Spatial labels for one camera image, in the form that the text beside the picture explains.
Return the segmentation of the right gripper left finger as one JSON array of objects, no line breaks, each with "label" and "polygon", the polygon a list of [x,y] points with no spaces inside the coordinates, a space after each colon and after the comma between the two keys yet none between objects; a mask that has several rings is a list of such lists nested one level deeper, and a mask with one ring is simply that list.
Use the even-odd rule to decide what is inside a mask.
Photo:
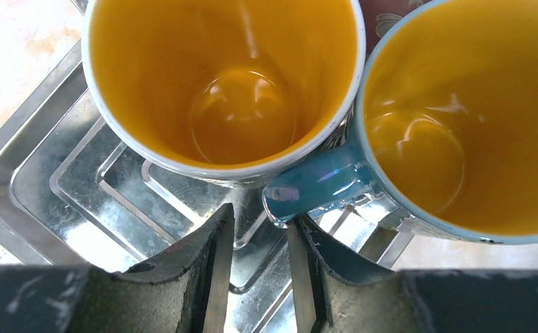
[{"label": "right gripper left finger", "polygon": [[0,265],[0,332],[222,332],[235,217],[201,227],[127,271]]}]

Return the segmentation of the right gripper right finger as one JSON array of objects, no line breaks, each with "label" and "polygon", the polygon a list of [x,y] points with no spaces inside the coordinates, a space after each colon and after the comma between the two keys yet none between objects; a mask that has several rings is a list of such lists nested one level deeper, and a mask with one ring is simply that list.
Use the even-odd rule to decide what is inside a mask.
[{"label": "right gripper right finger", "polygon": [[310,217],[287,229],[299,332],[538,332],[538,271],[391,271]]}]

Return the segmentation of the floral mug yellow inside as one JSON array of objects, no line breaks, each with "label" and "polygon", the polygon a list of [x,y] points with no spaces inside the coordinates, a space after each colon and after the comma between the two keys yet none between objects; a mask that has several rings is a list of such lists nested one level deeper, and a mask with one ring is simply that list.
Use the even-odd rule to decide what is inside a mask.
[{"label": "floral mug yellow inside", "polygon": [[81,51],[128,147],[191,178],[255,182],[342,122],[366,32],[357,1],[90,1]]}]

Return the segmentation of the blue butterfly mug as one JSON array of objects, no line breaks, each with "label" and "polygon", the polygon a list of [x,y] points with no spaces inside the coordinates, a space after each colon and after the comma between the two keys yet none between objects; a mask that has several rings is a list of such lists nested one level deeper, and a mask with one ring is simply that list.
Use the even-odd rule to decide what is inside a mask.
[{"label": "blue butterfly mug", "polygon": [[378,204],[381,224],[538,243],[538,1],[429,1],[369,56],[348,139],[280,174],[268,217]]}]

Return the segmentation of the pink mug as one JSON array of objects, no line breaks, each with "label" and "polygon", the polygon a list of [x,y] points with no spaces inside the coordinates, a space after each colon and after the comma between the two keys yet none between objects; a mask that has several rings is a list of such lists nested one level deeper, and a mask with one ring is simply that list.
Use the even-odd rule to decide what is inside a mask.
[{"label": "pink mug", "polygon": [[404,16],[428,0],[359,0],[367,33],[367,53]]}]

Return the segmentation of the metal tray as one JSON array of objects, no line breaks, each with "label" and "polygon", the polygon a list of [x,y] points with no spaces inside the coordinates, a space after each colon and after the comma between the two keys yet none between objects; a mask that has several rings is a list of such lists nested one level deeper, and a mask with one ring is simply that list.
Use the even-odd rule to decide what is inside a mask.
[{"label": "metal tray", "polygon": [[[351,114],[350,106],[306,157],[342,145]],[[103,120],[77,44],[0,130],[0,240],[27,264],[86,260],[122,271],[232,203],[225,330],[293,332],[286,234],[261,199],[279,173],[255,182],[210,182],[152,164]]]}]

